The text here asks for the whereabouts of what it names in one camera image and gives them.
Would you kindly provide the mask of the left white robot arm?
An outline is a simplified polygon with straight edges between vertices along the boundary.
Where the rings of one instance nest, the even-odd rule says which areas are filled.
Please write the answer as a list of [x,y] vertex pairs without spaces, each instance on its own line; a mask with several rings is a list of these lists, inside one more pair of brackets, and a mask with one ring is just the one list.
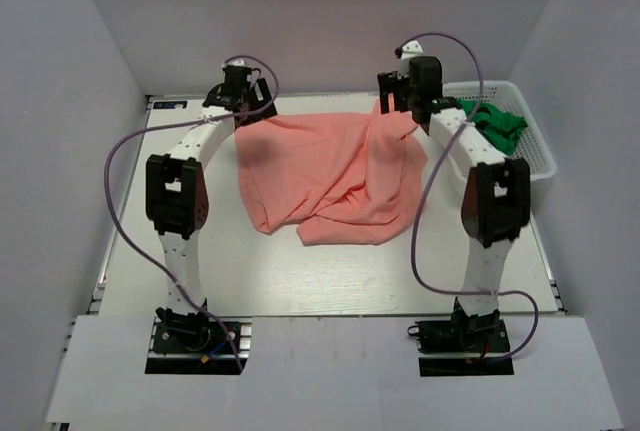
[[201,118],[165,154],[145,166],[145,212],[156,231],[167,269],[168,308],[179,314],[204,313],[199,266],[199,234],[209,215],[207,165],[241,126],[277,114],[275,95],[262,72],[264,63],[237,55],[222,65],[224,79],[202,103]]

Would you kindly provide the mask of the pink t-shirt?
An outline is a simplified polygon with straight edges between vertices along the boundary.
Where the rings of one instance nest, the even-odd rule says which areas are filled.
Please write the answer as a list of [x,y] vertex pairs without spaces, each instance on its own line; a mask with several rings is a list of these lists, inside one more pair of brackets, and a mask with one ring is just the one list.
[[428,158],[407,112],[279,115],[235,133],[240,194],[254,228],[293,225],[301,242],[380,245],[411,226]]

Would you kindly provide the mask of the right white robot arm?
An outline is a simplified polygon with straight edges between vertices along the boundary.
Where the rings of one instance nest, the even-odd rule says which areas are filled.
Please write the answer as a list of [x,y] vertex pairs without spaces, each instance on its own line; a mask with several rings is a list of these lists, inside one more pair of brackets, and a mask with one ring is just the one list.
[[395,54],[398,69],[377,75],[380,110],[409,112],[467,176],[460,216],[469,252],[454,317],[473,331],[488,329],[499,319],[506,257],[530,220],[529,165],[496,149],[459,101],[444,95],[438,58],[407,46]]

